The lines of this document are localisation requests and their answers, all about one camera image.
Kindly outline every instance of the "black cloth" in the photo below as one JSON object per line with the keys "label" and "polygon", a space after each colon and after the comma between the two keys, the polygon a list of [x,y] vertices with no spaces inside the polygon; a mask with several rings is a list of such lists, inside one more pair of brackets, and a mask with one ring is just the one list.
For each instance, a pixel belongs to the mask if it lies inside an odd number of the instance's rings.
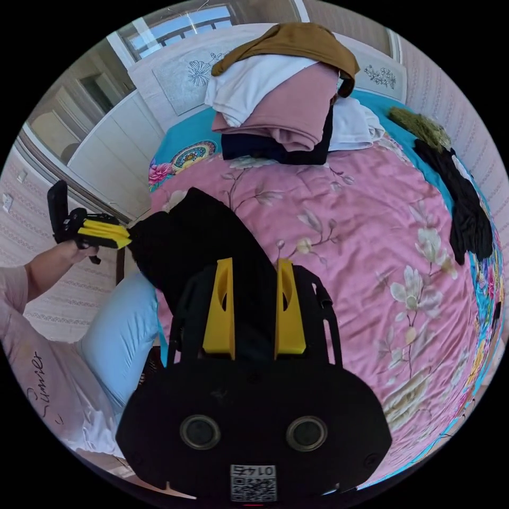
{"label": "black cloth", "polygon": [[415,140],[414,150],[440,175],[454,201],[450,242],[456,261],[463,265],[467,251],[474,253],[479,261],[490,257],[493,251],[491,223],[474,186],[456,168],[452,158],[454,150],[444,149],[439,153],[420,139]]}
{"label": "black cloth", "polygon": [[274,344],[277,273],[242,221],[222,202],[191,188],[176,207],[129,229],[140,272],[162,291],[173,315],[186,283],[218,260],[233,258],[235,333]]}
{"label": "black cloth", "polygon": [[275,139],[268,136],[255,134],[223,134],[221,136],[221,148],[223,159],[228,161],[245,155],[251,157],[264,157],[274,159],[281,164],[311,165],[325,164],[329,153],[330,139],[332,137],[332,107],[323,125],[323,135],[311,151],[287,152],[285,147]]}

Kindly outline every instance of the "power outlet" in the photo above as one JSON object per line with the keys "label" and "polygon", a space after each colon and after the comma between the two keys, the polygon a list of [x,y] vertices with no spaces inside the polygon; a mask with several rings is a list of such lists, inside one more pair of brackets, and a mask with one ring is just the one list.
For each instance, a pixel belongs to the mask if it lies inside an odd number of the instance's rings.
{"label": "power outlet", "polygon": [[17,176],[17,181],[20,184],[23,184],[25,182],[26,178],[27,178],[27,172],[25,170],[21,170],[20,174]]}
{"label": "power outlet", "polygon": [[8,213],[12,206],[12,196],[7,193],[2,194],[3,209]]}

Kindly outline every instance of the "qr code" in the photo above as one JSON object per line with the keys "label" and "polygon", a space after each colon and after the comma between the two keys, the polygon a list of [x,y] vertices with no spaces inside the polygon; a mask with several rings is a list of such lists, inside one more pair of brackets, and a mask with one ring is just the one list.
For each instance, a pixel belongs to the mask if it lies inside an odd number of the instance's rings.
{"label": "qr code", "polygon": [[233,502],[275,502],[275,477],[232,477]]}

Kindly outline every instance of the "hand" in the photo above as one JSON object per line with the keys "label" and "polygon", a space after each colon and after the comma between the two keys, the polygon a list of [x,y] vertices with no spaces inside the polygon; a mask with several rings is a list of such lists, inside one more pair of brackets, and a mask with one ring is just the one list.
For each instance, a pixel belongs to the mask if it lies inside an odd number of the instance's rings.
{"label": "hand", "polygon": [[88,256],[95,256],[99,251],[99,248],[94,247],[79,249],[74,240],[62,242],[62,244],[60,244],[60,247],[66,260],[72,265],[77,264],[80,261],[83,261]]}

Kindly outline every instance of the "stack of clothes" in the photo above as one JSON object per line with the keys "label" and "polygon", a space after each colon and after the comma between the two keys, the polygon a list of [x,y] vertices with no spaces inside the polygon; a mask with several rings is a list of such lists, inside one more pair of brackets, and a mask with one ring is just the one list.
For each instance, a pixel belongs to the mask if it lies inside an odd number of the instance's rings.
{"label": "stack of clothes", "polygon": [[315,23],[284,23],[247,42],[211,72],[205,103],[217,113],[223,158],[325,164],[337,150],[370,147],[384,130],[350,96],[354,54]]}

